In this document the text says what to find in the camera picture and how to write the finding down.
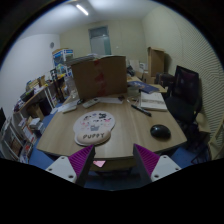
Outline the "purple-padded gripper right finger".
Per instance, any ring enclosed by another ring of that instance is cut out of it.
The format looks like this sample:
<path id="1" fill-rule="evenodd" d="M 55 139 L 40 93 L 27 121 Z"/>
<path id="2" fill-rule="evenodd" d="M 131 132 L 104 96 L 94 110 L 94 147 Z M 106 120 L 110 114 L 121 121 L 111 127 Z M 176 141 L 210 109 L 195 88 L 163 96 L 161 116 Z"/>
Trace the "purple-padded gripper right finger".
<path id="1" fill-rule="evenodd" d="M 138 144 L 133 145 L 133 155 L 144 185 L 180 170 L 168 155 L 159 156 Z"/>

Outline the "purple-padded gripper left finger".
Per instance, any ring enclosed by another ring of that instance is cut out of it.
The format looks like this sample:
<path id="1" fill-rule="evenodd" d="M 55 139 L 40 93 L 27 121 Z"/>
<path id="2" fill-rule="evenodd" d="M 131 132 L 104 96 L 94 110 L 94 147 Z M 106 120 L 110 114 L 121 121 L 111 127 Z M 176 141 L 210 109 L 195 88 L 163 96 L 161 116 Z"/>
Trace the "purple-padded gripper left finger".
<path id="1" fill-rule="evenodd" d="M 95 146 L 90 145 L 71 156 L 60 156 L 46 171 L 83 187 L 94 156 Z"/>

